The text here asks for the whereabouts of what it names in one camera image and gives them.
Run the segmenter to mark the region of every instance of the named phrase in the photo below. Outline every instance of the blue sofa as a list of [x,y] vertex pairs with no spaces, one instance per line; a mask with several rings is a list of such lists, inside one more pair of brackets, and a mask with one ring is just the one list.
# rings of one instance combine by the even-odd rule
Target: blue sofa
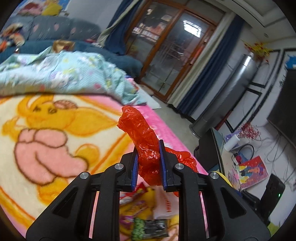
[[[143,66],[140,61],[127,55],[118,56],[85,42],[86,39],[97,39],[100,35],[100,28],[96,24],[60,16],[15,16],[8,19],[3,29],[12,23],[23,24],[21,34],[26,42],[19,48],[20,53],[38,54],[52,46],[54,40],[70,40],[75,42],[74,51],[100,53],[106,61],[115,64],[131,77],[140,75]],[[0,63],[11,56],[15,49],[15,46],[9,47],[0,53]]]

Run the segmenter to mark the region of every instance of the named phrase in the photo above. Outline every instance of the paper roll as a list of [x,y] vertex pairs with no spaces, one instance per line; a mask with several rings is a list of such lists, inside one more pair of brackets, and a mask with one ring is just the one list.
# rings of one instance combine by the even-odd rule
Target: paper roll
[[224,149],[226,151],[230,151],[237,143],[239,142],[239,138],[237,135],[233,135],[228,142],[225,143]]

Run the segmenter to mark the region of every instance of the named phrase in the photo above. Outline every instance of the green snack package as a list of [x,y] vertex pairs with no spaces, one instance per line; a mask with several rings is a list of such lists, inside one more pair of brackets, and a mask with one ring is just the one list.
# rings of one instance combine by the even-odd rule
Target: green snack package
[[132,240],[145,240],[168,237],[168,223],[166,219],[143,220],[134,218]]

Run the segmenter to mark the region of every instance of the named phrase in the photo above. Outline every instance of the yellow pillow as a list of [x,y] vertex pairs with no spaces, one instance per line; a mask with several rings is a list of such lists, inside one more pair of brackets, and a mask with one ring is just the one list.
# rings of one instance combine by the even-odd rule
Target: yellow pillow
[[61,5],[51,2],[48,4],[47,8],[43,10],[41,15],[56,16],[59,15],[62,8]]

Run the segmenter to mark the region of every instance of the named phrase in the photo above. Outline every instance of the beige curtain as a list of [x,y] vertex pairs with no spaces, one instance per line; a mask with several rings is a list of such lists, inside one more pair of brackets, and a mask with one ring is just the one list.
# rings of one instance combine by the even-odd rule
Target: beige curtain
[[105,46],[105,41],[108,38],[109,34],[112,32],[112,30],[116,27],[116,25],[125,17],[125,15],[128,14],[128,12],[137,4],[139,0],[133,0],[132,3],[126,8],[126,10],[119,16],[119,18],[112,24],[111,27],[105,29],[100,36],[98,37],[98,40],[96,41],[101,45],[101,47]]
[[172,104],[175,107],[179,105],[215,52],[235,15],[236,14],[234,12],[226,13],[224,15],[211,39],[192,66],[191,70],[168,100],[168,104]]

